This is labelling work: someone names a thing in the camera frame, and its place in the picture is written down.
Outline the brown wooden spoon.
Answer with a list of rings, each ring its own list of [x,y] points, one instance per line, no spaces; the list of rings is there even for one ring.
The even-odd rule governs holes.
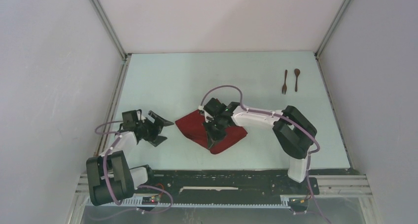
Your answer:
[[[295,87],[294,87],[294,90],[295,90],[295,92],[298,92],[298,78],[299,78],[300,73],[301,73],[300,69],[295,69],[294,70],[294,74],[295,74]]]

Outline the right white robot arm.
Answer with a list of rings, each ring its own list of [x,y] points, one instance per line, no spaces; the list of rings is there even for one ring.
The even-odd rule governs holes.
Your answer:
[[[208,141],[208,149],[218,145],[227,137],[226,129],[233,126],[255,126],[271,129],[282,150],[289,157],[287,188],[292,193],[300,193],[307,186],[309,150],[317,134],[316,128],[293,106],[283,111],[269,111],[231,102],[228,106],[212,99],[198,107],[204,116],[203,127]]]

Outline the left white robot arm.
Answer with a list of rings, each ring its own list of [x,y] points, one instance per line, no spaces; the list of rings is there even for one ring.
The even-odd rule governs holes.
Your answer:
[[[149,111],[148,116],[142,115],[140,109],[123,112],[119,129],[112,132],[115,135],[113,143],[86,161],[91,203],[94,206],[120,205],[123,200],[133,197],[137,188],[146,193],[153,191],[156,180],[152,168],[149,165],[129,167],[127,154],[140,141],[157,147],[167,140],[161,135],[163,128],[173,124],[153,111]]]

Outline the brown wooden fork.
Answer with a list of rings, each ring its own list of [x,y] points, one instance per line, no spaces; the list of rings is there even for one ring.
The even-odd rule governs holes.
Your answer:
[[[285,72],[284,72],[284,82],[283,82],[283,85],[282,85],[282,88],[281,88],[281,93],[282,93],[282,95],[285,95],[286,94],[286,92],[287,92],[287,75],[288,75],[288,70],[285,70]]]

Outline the red cloth napkin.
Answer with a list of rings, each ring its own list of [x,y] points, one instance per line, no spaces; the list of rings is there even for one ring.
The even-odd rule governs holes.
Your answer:
[[[209,150],[211,154],[222,153],[247,136],[247,131],[243,127],[228,127],[225,139],[209,149],[207,134],[203,126],[204,121],[204,116],[198,110],[194,110],[176,120],[175,125],[186,138]]]

